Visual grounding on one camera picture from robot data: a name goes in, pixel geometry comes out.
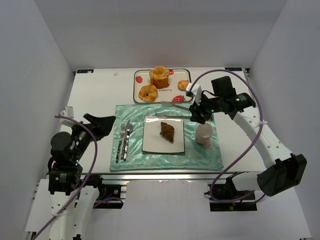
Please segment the metal serving tongs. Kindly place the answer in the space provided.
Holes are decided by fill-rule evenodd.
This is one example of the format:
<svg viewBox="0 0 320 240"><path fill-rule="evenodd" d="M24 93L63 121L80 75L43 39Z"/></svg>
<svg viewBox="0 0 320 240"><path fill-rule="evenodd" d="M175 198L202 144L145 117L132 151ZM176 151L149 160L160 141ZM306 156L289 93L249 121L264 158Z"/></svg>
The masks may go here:
<svg viewBox="0 0 320 240"><path fill-rule="evenodd" d="M166 110L170 112L168 113L159 113L157 112L155 116L160 119L183 119L189 120L191 118L190 111L187 107L173 104L171 102L162 101L161 105L165 107Z"/></svg>

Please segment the brown chocolate croissant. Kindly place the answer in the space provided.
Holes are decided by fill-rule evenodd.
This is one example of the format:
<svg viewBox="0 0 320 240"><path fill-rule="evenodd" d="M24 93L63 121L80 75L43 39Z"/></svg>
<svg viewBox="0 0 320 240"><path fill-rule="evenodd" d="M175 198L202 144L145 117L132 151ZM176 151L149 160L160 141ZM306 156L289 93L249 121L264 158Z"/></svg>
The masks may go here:
<svg viewBox="0 0 320 240"><path fill-rule="evenodd" d="M161 122L160 123L160 135L167 141L169 141L170 143L174 142L174 136L175 136L175 128L170 125L167 124L166 122Z"/></svg>

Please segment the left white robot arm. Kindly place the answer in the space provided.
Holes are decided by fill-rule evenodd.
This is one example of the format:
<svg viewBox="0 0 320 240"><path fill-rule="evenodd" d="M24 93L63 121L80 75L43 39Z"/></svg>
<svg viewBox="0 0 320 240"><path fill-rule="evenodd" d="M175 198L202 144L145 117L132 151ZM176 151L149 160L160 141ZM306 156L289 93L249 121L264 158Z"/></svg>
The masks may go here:
<svg viewBox="0 0 320 240"><path fill-rule="evenodd" d="M48 162L51 214L50 240L84 240L94 204L106 194L102 177L88 173L81 178L79 161L88 146L108 136L116 117L96 117L86 113L88 122L73 122L71 133L60 131L50 140Z"/></svg>

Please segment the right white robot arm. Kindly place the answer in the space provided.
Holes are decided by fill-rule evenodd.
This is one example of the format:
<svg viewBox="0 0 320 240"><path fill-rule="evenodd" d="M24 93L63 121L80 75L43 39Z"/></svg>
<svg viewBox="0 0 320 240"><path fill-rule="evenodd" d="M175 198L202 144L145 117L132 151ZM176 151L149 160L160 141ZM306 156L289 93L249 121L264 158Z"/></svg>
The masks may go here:
<svg viewBox="0 0 320 240"><path fill-rule="evenodd" d="M236 173L226 179L225 190L233 199L244 191L261 191L272 197L300 184L307 160L295 155L276 137L262 118L257 100L238 94L229 76L212 80L214 97L208 98L196 83L188 84L186 94L194 97L189 107L191 121L205 123L214 113L228 115L248 136L261 156L265 170Z"/></svg>

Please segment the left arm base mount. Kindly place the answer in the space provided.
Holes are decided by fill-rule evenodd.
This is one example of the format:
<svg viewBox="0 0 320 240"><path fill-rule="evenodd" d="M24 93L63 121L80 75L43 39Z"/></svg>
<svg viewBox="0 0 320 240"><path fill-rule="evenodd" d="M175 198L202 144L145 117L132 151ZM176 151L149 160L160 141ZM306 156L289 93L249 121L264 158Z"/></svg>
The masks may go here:
<svg viewBox="0 0 320 240"><path fill-rule="evenodd" d="M93 204L94 209L121 209L125 201L125 186L113 184L103 179L101 175L91 175L86 186L98 189L98 197Z"/></svg>

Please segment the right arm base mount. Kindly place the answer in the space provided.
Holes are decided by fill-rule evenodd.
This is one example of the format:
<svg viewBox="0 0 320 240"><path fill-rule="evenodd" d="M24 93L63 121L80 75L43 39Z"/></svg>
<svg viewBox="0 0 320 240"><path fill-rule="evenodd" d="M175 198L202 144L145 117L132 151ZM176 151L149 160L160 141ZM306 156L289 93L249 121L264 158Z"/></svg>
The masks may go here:
<svg viewBox="0 0 320 240"><path fill-rule="evenodd" d="M237 198L242 198L250 191L236 191L235 193L230 193L227 191L225 184L215 184L212 189L212 194L216 199L222 201L230 201ZM252 193L248 197L242 200L236 200L231 203L222 203L212 200L210 191L204 193L204 197L209 199L209 208L211 212L255 212L257 211L257 204L253 203L256 200L255 194Z"/></svg>

